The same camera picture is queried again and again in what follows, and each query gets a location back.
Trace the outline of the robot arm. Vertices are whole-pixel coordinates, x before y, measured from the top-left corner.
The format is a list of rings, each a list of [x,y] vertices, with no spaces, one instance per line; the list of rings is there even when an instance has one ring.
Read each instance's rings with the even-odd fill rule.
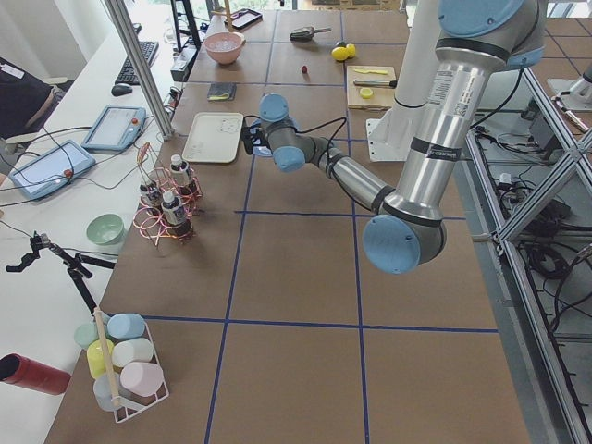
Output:
[[[407,142],[396,186],[343,154],[327,138],[296,129],[286,99],[259,104],[261,138],[276,166],[313,164],[373,213],[364,252],[378,269],[403,274],[434,259],[446,243],[439,204],[490,77],[534,65],[543,53],[543,1],[421,1],[395,91],[387,137]]]

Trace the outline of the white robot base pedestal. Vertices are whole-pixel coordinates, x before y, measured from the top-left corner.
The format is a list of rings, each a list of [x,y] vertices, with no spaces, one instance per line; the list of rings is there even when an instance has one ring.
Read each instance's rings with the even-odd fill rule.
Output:
[[[438,2],[417,3],[406,45],[394,102],[380,119],[366,121],[370,160],[404,161],[426,110],[438,59],[435,53],[440,35]]]

